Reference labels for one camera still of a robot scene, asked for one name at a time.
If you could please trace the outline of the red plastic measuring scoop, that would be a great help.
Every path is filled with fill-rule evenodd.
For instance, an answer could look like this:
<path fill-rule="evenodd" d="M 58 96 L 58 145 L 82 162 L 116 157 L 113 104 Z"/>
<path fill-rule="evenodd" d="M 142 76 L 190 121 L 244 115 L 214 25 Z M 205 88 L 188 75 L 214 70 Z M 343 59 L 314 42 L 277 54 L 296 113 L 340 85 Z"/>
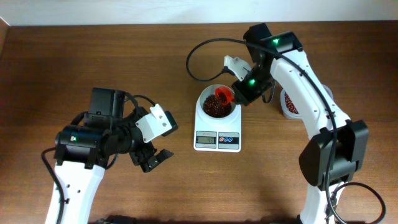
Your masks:
<path fill-rule="evenodd" d="M 216 99 L 223 105 L 228 104 L 248 106 L 252 103 L 252 98 L 243 90 L 233 86 L 233 89 L 227 86 L 221 86 L 215 89 Z"/>

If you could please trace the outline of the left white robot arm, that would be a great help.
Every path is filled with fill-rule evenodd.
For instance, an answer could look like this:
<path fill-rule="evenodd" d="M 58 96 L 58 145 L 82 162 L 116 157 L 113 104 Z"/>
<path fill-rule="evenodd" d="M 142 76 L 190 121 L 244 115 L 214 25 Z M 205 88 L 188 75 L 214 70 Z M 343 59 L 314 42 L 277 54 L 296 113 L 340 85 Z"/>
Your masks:
<path fill-rule="evenodd" d="M 120 154 L 148 173 L 173 156 L 151 141 L 178 128 L 169 111 L 156 103 L 139 106 L 139 96 L 121 90 L 94 88 L 88 111 L 78 114 L 55 137 L 56 164 L 41 158 L 54 187 L 46 223 L 88 223 L 91 206 L 104 173 Z"/>

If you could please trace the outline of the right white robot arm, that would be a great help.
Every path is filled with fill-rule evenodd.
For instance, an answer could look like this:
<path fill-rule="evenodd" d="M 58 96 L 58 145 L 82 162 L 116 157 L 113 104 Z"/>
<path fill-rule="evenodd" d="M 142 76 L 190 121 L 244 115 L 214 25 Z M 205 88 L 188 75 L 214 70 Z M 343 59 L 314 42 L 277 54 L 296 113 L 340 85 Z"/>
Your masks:
<path fill-rule="evenodd" d="M 308 182 L 300 223 L 343 223 L 336 206 L 341 191 L 362 168 L 369 129 L 340 109 L 312 70 L 293 32 L 272 35 L 265 23 L 243 35 L 254 67 L 234 82 L 235 102 L 247 106 L 278 82 L 292 100 L 307 130 L 309 142 L 299 156 Z"/>

